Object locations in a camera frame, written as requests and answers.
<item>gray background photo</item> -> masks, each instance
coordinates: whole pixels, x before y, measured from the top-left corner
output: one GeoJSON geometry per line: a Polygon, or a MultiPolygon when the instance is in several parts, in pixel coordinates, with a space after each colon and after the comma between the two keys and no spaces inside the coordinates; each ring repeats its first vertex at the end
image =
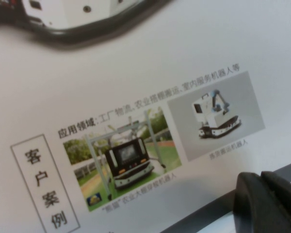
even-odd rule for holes
{"type": "Polygon", "coordinates": [[[248,72],[170,100],[168,105],[189,161],[265,128],[248,72]],[[192,103],[214,89],[220,91],[242,124],[221,138],[202,139],[198,135],[201,123],[194,116],[192,103]]]}

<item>robot screen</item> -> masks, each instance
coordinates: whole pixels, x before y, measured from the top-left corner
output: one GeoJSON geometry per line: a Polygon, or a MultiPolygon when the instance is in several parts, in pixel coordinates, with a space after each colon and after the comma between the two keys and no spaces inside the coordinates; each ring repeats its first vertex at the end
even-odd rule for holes
{"type": "Polygon", "coordinates": [[[119,149],[118,154],[123,165],[139,157],[134,145],[129,145],[125,148],[119,149]]]}

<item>black plastic object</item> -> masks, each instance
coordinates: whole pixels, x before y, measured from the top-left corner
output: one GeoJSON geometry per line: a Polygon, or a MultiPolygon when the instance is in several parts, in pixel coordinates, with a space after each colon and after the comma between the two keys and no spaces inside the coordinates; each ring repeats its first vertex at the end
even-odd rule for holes
{"type": "Polygon", "coordinates": [[[242,172],[233,212],[237,233],[291,233],[291,183],[273,172],[242,172]]]}

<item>trees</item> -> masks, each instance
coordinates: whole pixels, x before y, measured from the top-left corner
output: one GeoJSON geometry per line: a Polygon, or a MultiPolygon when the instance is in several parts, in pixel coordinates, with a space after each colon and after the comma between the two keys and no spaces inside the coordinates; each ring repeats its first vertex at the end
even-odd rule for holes
{"type": "MultiPolygon", "coordinates": [[[[168,128],[168,125],[167,125],[167,122],[166,122],[166,119],[161,107],[158,107],[158,111],[152,114],[152,117],[150,117],[150,122],[151,122],[151,126],[152,126],[154,134],[168,128]]],[[[140,137],[143,140],[149,138],[150,136],[151,135],[150,135],[150,131],[148,127],[140,135],[140,137]]]]}
{"type": "MultiPolygon", "coordinates": [[[[100,140],[97,142],[98,145],[105,145],[107,140],[100,140]]],[[[92,155],[89,151],[87,143],[85,139],[74,139],[64,143],[65,150],[67,152],[68,158],[70,160],[71,165],[77,164],[84,160],[88,160],[92,158],[92,155]]],[[[106,150],[109,149],[109,146],[103,146],[101,148],[101,153],[104,154],[106,150]]],[[[98,148],[94,146],[94,150],[96,155],[99,156],[98,148]]]]}

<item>small logo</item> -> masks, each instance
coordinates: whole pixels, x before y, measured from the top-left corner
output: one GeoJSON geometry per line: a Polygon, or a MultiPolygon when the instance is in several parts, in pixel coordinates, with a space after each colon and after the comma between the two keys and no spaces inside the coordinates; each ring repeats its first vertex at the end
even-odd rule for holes
{"type": "Polygon", "coordinates": [[[95,205],[95,204],[101,202],[102,201],[102,198],[101,198],[100,193],[96,193],[96,194],[88,197],[86,200],[87,200],[87,204],[89,206],[92,206],[92,205],[95,205]]]}

